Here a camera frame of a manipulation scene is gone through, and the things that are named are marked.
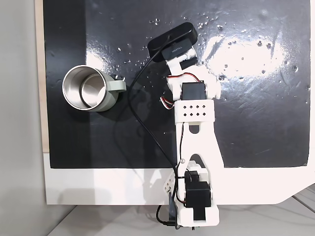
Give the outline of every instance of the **glossy black surface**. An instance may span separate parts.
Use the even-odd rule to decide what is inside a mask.
[[[151,38],[189,21],[199,62],[221,79],[215,131],[226,167],[306,165],[310,127],[309,0],[45,0],[47,103],[52,168],[169,167],[127,108],[70,107],[66,72],[87,64],[130,85]],[[134,107],[175,157],[174,113],[165,63],[135,86]]]

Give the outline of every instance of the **gray wall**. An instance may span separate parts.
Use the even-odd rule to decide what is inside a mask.
[[[33,0],[0,3],[0,236],[48,235],[72,206],[45,203]]]

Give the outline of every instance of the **ventilation hole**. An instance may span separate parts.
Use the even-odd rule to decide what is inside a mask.
[[[199,125],[190,125],[190,126],[189,126],[189,131],[190,131],[192,134],[197,134],[197,133],[199,133]]]

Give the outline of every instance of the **black webcam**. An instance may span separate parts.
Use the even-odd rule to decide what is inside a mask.
[[[170,31],[152,39],[148,43],[150,57],[153,57],[165,44],[169,37],[169,43],[156,55],[154,62],[170,60],[188,51],[198,40],[198,33],[192,23],[185,22]]]

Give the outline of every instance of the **red wire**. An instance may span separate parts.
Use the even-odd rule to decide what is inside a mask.
[[[163,103],[166,107],[169,108],[169,110],[173,108],[174,103],[168,101],[168,100],[167,100],[165,97],[163,97],[163,96],[162,96],[160,99],[162,100],[162,103]]]
[[[170,76],[167,76],[167,77],[168,78],[178,78],[178,77],[181,77],[183,75],[193,76],[197,80],[197,82],[200,82],[200,80],[194,74],[191,74],[191,73],[188,73],[188,72],[185,72],[184,74],[181,74],[181,75],[170,75]]]
[[[174,104],[174,102],[167,100],[165,97],[162,97],[162,98],[164,99],[164,101]]]

